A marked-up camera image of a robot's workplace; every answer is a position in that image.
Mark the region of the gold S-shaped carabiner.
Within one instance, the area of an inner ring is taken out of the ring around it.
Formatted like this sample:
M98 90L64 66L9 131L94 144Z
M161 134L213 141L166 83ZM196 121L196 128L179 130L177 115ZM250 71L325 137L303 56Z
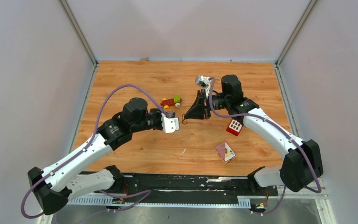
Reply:
M188 123L188 121L187 121L187 118L185 117L185 115L182 114L181 118L182 118L181 123L182 123L183 125L186 125L186 124Z

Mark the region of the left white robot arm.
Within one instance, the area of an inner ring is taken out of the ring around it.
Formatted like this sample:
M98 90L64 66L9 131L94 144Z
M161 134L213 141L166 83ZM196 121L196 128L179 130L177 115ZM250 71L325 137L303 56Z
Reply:
M70 154L50 166L33 167L28 171L30 189L21 203L23 216L31 218L25 213L25 202L30 194L34 194L43 215L52 215L70 200L87 193L105 189L120 192L124 180L115 166L89 175L80 173L100 157L129 142L134 133L147 130L173 133L177 129L178 118L174 113L166 112L162 107L148 109L142 98L130 99L121 112L97 126L93 134Z

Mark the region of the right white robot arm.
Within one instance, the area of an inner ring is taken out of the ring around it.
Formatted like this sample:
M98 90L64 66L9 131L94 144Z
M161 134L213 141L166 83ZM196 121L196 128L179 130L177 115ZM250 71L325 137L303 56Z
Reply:
M283 160L281 166L261 167L249 174L248 190L261 194L268 186L284 186L293 192L308 189L321 193L318 178L324 173L320 147L314 140L304 141L273 121L253 100L244 96L236 75L221 78L221 92L214 91L214 77L198 75L201 87L182 120L209 119L211 114L231 118L261 136Z

